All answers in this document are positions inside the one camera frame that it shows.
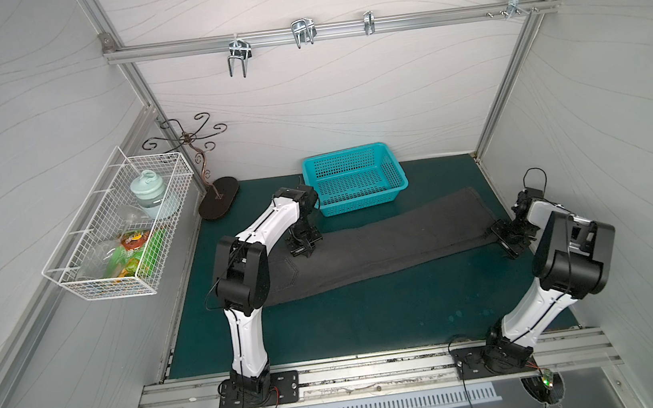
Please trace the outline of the dark grey long pants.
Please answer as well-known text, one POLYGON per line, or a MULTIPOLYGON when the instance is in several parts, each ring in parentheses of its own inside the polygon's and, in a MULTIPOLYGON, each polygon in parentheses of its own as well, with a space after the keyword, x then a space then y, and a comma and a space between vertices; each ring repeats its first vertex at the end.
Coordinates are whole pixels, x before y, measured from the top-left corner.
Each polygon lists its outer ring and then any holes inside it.
POLYGON ((276 306, 493 243, 494 212, 471 188, 360 228, 324 236, 308 257, 279 247, 268 258, 276 306))

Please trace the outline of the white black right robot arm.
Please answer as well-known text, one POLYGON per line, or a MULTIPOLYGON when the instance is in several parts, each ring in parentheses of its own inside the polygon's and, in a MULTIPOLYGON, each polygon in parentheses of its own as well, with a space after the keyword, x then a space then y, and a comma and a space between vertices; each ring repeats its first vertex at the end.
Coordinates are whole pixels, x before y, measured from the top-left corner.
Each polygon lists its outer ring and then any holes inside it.
POLYGON ((482 360, 494 374, 510 373, 531 362, 540 334, 559 314, 605 288, 615 227, 574 214, 526 187, 512 206, 511 221, 490 227, 511 257, 535 249, 533 281, 518 305, 490 328, 482 360))

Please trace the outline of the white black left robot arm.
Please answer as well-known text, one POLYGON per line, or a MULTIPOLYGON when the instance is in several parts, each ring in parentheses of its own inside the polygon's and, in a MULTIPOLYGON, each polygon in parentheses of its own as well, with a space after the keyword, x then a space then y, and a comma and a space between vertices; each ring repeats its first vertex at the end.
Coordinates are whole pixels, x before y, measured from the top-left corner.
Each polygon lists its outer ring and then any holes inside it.
POLYGON ((268 208, 235 237, 216 245, 211 290, 218 297, 233 342, 232 388, 245 396, 267 396, 269 357, 263 340, 262 309, 271 289, 269 255, 286 236, 293 257, 311 256, 321 233, 309 216, 319 195, 307 185, 281 188, 268 208))

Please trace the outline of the teal plastic mesh basket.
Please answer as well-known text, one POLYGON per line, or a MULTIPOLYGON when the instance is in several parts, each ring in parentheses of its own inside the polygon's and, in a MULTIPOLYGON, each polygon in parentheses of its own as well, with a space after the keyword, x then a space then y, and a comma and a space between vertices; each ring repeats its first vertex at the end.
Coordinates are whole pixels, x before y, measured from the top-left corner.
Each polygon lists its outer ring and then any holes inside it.
POLYGON ((301 168, 305 184, 319 195, 325 217, 392 202, 409 186, 405 171, 384 143, 313 156, 301 168))

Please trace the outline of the dark oval stand base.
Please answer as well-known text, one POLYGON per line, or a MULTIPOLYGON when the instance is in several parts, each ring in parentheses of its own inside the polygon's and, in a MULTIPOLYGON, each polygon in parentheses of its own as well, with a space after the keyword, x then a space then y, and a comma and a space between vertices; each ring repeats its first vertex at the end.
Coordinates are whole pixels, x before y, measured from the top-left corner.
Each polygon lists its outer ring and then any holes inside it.
POLYGON ((227 215, 232 206, 240 183, 235 177, 218 178, 207 186, 206 196, 198 208, 205 221, 217 221, 227 215))

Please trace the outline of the ornate metal hook stand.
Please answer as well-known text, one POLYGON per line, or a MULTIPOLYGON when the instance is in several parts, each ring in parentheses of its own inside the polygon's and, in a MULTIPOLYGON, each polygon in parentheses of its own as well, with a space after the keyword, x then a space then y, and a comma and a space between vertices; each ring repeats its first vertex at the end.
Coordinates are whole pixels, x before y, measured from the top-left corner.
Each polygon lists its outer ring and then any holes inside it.
POLYGON ((197 167, 203 185, 211 185, 210 170, 208 168, 208 154, 213 152, 216 148, 214 138, 225 133, 228 129, 228 125, 226 123, 216 123, 210 129, 210 132, 207 132, 206 126, 211 120, 211 114, 204 111, 197 113, 194 116, 194 120, 198 122, 199 127, 194 132, 189 132, 185 127, 183 127, 178 119, 166 119, 166 121, 161 122, 160 128, 167 130, 172 127, 178 127, 178 140, 172 140, 166 137, 150 137, 142 143, 141 149, 149 152, 154 151, 158 148, 158 143, 161 141, 168 142, 170 145, 172 144, 172 147, 166 151, 166 154, 179 152, 186 147, 190 148, 194 152, 193 162, 197 167))

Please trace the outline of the pale green lidded jar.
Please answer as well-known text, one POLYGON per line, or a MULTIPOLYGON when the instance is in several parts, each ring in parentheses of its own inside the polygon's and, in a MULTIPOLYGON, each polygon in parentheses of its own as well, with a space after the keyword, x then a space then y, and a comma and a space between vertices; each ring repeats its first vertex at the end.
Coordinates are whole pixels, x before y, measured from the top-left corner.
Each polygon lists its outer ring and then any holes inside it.
POLYGON ((132 180, 129 189, 139 207, 152 219, 172 217, 179 207, 178 198, 168 192, 165 179, 155 171, 141 171, 132 180))

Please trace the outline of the green snack packet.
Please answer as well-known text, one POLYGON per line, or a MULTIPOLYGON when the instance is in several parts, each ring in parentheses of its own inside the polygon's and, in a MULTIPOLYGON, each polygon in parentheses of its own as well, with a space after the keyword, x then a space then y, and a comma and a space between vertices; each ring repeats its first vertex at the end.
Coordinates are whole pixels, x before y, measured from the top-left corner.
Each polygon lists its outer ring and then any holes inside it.
POLYGON ((124 233, 114 248, 103 277, 150 277, 163 253, 166 231, 162 228, 124 233))

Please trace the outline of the double metal hook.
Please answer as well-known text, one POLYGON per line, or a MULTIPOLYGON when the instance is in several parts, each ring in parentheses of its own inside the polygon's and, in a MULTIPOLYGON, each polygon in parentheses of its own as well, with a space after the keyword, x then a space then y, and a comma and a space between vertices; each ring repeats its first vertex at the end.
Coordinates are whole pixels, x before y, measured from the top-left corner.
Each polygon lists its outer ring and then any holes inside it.
POLYGON ((252 58, 251 43, 245 40, 235 39, 234 41, 232 41, 232 43, 229 44, 228 52, 229 55, 227 59, 228 59, 229 76, 234 77, 236 65, 239 64, 240 67, 242 68, 242 76, 243 78, 246 78, 247 70, 248 70, 248 62, 249 59, 252 58))

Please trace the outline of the curved metal hook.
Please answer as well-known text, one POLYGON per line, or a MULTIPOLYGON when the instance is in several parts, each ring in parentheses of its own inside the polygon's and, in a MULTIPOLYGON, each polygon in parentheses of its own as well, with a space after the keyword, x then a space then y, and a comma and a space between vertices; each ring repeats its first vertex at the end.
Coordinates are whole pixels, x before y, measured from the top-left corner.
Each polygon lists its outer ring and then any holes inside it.
POLYGON ((314 44, 317 36, 317 29, 314 20, 311 18, 297 19, 291 22, 290 30, 296 47, 301 49, 304 44, 314 44))

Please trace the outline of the small metal hook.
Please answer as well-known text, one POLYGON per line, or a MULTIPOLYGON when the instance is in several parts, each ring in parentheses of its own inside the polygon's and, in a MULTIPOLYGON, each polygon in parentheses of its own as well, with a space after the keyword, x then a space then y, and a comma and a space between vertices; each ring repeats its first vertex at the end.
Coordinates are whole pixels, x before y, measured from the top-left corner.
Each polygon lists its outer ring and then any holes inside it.
POLYGON ((366 11, 363 14, 363 23, 364 23, 364 31, 366 36, 371 36, 375 33, 375 15, 373 14, 373 11, 366 11))

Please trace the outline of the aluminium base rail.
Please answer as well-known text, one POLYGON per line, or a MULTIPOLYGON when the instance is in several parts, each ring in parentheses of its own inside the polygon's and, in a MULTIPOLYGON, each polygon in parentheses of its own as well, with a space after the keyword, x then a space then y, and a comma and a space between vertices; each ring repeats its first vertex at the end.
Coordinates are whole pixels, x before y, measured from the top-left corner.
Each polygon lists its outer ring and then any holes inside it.
MULTIPOLYGON (((565 372, 620 365, 621 355, 601 328, 543 334, 534 349, 535 364, 565 372)), ((450 387, 458 378, 450 351, 480 346, 481 341, 282 365, 279 372, 299 373, 295 407, 371 396, 450 387)), ((167 381, 143 388, 137 408, 219 408, 218 386, 227 374, 167 381)))

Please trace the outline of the metal bracket hook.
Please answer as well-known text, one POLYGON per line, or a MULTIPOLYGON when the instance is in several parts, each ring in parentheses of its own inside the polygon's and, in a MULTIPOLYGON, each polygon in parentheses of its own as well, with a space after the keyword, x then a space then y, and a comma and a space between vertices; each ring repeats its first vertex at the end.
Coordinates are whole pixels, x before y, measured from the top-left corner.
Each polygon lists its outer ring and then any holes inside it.
POLYGON ((531 16, 538 14, 539 8, 521 4, 521 0, 508 0, 506 6, 496 13, 486 12, 485 16, 490 19, 502 18, 510 20, 514 17, 531 16))

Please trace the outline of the aluminium top rail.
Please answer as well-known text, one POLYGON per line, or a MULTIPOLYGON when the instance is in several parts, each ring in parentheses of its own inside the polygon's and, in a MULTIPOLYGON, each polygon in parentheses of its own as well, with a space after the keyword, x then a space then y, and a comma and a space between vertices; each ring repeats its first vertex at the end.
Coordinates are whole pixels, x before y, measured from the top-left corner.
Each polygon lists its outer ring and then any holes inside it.
MULTIPOLYGON (((486 12, 496 13, 506 6, 506 2, 452 8, 451 10, 432 10, 390 16, 375 15, 375 33, 391 34, 409 30, 444 27, 445 25, 479 22, 490 19, 486 12)), ((521 0, 527 7, 539 8, 538 14, 555 12, 561 6, 562 0, 521 0)), ((363 18, 353 20, 316 23, 317 36, 315 42, 339 38, 356 38, 366 36, 363 18)), ((107 63, 112 65, 216 54, 228 51, 228 46, 235 39, 251 43, 254 49, 276 46, 295 45, 290 27, 257 30, 256 32, 242 33, 237 36, 225 35, 155 44, 127 46, 105 53, 107 63)))

